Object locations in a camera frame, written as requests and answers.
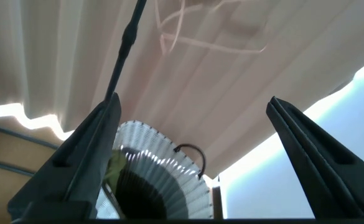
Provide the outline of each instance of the black rod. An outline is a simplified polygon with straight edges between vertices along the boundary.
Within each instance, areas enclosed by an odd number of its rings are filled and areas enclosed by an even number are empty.
[[[6,164],[4,162],[0,162],[0,169],[8,170],[8,171],[15,172],[15,173],[22,174],[22,175],[26,175],[26,176],[29,176],[29,177],[32,177],[35,174],[34,171],[27,170],[25,168],[21,168],[21,167],[18,167],[18,166]]]
[[[124,34],[122,35],[122,43],[121,47],[118,51],[118,58],[115,63],[115,67],[113,70],[113,74],[111,76],[111,80],[108,84],[105,101],[108,102],[115,91],[115,87],[117,86],[119,76],[121,75],[122,68],[124,67],[124,63],[126,58],[129,55],[129,51],[131,50],[134,41],[136,40],[136,36],[138,34],[138,24],[140,17],[142,16],[144,6],[146,5],[146,0],[138,0],[136,6],[133,11],[133,15],[131,21],[126,26]]]
[[[1,128],[0,127],[0,132],[1,133],[4,133],[4,134],[11,135],[11,136],[14,136],[14,137],[17,137],[17,138],[21,138],[21,139],[24,139],[24,140],[27,140],[27,141],[30,141],[30,142],[33,142],[33,143],[36,143],[36,144],[40,144],[42,146],[49,147],[51,149],[57,149],[58,148],[58,146],[56,146],[55,144],[52,144],[52,143],[49,143],[47,141],[43,141],[43,140],[34,138],[32,136],[28,136],[28,135],[25,135],[25,134],[17,133],[15,131],[11,131],[11,130],[6,129],[6,128]]]

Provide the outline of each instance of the curved black handle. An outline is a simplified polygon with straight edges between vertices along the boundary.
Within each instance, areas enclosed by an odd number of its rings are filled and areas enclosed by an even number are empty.
[[[198,146],[195,146],[193,144],[180,144],[174,149],[174,151],[179,152],[182,147],[190,147],[192,149],[195,149],[198,153],[201,154],[202,168],[201,168],[201,172],[198,174],[199,179],[201,179],[201,177],[204,175],[205,167],[207,166],[207,158],[205,157],[204,152]]]

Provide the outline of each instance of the horizontal bar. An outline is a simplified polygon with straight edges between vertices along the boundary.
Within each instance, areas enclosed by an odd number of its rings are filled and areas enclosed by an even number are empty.
[[[20,133],[17,133],[15,131],[11,131],[11,130],[6,129],[6,128],[1,128],[0,127],[0,132],[2,132],[4,134],[11,135],[11,136],[15,136],[17,138],[21,138],[21,139],[24,139],[24,140],[27,140],[27,141],[30,141],[30,142],[33,142],[33,143],[36,143],[36,144],[40,144],[42,146],[49,147],[51,149],[57,149],[58,148],[58,146],[55,145],[55,144],[52,144],[52,143],[49,143],[47,141],[43,141],[43,140],[34,138],[32,136],[28,136],[28,135],[25,135],[25,134],[20,134]]]
[[[32,177],[35,174],[34,171],[27,170],[27,169],[17,167],[17,166],[14,166],[14,165],[6,164],[4,162],[0,162],[0,169],[8,170],[8,171],[11,171],[11,172],[16,172],[18,174],[26,175],[26,176],[29,176],[29,177]]]

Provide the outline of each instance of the ceiling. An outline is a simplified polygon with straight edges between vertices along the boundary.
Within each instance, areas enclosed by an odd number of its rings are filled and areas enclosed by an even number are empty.
[[[364,66],[361,0],[158,0],[161,26],[156,2],[116,87],[121,119],[200,146],[210,177],[274,132],[273,95],[304,110]],[[75,129],[105,95],[135,3],[0,0],[0,105]]]

